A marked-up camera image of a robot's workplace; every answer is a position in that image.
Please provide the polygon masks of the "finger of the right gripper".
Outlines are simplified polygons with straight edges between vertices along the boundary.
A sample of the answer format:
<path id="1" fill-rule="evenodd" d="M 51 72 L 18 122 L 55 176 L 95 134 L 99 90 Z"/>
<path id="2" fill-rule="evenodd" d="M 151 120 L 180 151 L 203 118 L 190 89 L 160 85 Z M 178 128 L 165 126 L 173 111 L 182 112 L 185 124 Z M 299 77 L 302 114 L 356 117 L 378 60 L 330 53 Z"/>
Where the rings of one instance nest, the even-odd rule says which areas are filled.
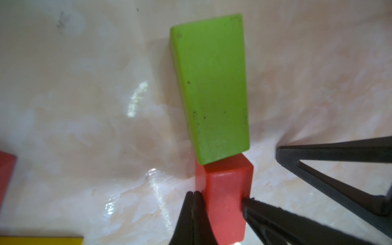
<path id="1" fill-rule="evenodd" d="M 343 143 L 280 146 L 277 162 L 388 237 L 392 235 L 392 193 L 371 195 L 304 164 L 303 160 L 392 162 L 392 138 L 379 137 Z"/>

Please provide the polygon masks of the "yellow block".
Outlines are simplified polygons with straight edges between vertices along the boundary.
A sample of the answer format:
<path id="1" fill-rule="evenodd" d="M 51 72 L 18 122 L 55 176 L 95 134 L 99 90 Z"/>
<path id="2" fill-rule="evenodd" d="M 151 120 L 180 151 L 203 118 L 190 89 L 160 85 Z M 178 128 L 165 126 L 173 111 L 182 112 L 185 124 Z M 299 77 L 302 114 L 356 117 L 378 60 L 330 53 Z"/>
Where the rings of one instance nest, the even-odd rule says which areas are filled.
<path id="1" fill-rule="evenodd" d="M 1 237 L 1 245 L 83 245 L 84 238 Z"/>

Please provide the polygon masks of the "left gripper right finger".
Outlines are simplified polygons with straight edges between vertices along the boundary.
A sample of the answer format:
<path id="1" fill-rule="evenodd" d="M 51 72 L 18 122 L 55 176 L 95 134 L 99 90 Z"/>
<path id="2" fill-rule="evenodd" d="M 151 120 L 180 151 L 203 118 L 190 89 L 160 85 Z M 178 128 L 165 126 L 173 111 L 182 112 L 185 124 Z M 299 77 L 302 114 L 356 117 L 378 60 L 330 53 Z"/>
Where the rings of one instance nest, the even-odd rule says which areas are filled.
<path id="1" fill-rule="evenodd" d="M 265 245 L 370 245 L 342 231 L 255 199 L 242 199 L 243 217 Z"/>

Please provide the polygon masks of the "red block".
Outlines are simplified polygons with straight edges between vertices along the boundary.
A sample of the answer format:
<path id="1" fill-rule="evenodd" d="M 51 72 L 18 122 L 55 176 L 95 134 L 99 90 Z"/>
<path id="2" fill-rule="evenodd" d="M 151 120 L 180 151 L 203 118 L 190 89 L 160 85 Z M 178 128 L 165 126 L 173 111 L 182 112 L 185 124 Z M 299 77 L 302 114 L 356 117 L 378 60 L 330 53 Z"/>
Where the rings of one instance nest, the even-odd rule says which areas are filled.
<path id="1" fill-rule="evenodd" d="M 244 240 L 242 199 L 250 196 L 253 171 L 253 164 L 242 153 L 206 165 L 196 162 L 196 191 L 203 195 L 219 245 Z"/>
<path id="2" fill-rule="evenodd" d="M 17 161 L 17 157 L 1 151 L 0 161 L 0 203 L 2 206 Z"/>

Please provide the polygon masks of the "green block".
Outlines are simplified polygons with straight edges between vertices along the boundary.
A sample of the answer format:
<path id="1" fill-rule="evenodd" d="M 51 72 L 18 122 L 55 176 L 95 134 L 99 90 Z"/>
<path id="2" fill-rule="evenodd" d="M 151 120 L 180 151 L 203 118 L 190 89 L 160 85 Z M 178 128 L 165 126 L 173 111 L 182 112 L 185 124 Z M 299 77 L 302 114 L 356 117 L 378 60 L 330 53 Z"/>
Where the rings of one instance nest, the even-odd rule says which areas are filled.
<path id="1" fill-rule="evenodd" d="M 200 165 L 250 147 L 244 24 L 232 14 L 171 27 L 170 51 Z"/>

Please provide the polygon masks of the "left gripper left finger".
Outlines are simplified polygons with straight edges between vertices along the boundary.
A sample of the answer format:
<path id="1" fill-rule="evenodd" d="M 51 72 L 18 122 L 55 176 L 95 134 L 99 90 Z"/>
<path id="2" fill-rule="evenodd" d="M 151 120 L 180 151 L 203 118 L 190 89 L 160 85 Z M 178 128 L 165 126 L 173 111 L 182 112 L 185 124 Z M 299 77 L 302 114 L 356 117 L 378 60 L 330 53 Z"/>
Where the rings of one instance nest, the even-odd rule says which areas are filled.
<path id="1" fill-rule="evenodd" d="M 187 192 L 177 221 L 171 245 L 216 245 L 200 192 Z"/>

